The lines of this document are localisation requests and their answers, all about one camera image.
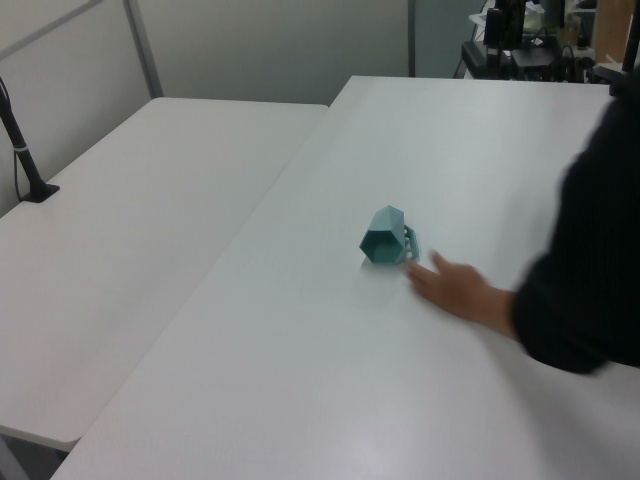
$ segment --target black sweater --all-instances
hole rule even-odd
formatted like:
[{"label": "black sweater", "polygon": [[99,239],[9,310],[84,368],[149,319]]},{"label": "black sweater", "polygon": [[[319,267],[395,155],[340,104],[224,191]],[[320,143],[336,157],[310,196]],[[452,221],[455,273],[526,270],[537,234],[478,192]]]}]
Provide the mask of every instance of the black sweater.
[{"label": "black sweater", "polygon": [[640,366],[640,70],[569,169],[549,252],[517,292],[512,321],[548,365]]}]

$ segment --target tabletop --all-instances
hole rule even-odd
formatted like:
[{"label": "tabletop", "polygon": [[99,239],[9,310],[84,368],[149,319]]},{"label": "tabletop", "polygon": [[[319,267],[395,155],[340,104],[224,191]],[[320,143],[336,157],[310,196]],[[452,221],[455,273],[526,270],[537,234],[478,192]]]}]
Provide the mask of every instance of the tabletop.
[{"label": "tabletop", "polygon": [[326,110],[154,100],[0,219],[0,433],[71,449]]},{"label": "tabletop", "polygon": [[54,478],[636,478],[637,370],[537,363],[358,249],[390,204],[423,252],[517,285],[608,101],[351,79]]}]

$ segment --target human hand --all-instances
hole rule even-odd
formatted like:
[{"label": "human hand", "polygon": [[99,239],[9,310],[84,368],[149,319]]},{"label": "human hand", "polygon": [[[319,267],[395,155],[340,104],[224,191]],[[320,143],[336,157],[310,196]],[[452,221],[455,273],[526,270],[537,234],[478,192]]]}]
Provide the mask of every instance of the human hand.
[{"label": "human hand", "polygon": [[418,295],[456,317],[516,338],[509,315],[512,292],[493,288],[469,265],[447,262],[436,252],[431,258],[436,271],[407,262],[407,276]]}]

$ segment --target hexagonal cup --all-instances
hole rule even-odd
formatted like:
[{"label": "hexagonal cup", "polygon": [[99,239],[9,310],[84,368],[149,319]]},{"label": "hexagonal cup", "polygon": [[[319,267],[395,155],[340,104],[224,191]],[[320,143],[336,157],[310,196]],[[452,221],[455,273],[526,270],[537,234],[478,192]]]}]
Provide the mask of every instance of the hexagonal cup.
[{"label": "hexagonal cup", "polygon": [[360,249],[372,263],[397,265],[409,255],[417,259],[415,232],[404,224],[404,212],[387,206],[376,212]]}]

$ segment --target white wall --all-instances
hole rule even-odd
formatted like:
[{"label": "white wall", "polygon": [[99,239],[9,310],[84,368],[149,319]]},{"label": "white wall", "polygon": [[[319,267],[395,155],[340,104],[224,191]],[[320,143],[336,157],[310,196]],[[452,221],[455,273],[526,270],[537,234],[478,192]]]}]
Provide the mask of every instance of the white wall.
[{"label": "white wall", "polygon": [[[122,0],[103,0],[3,59],[0,76],[45,180],[149,100]],[[0,216],[16,203],[13,147],[0,128]]]},{"label": "white wall", "polygon": [[408,0],[137,0],[166,96],[330,104],[406,76]]},{"label": "white wall", "polygon": [[416,0],[416,77],[451,78],[484,0]]}]

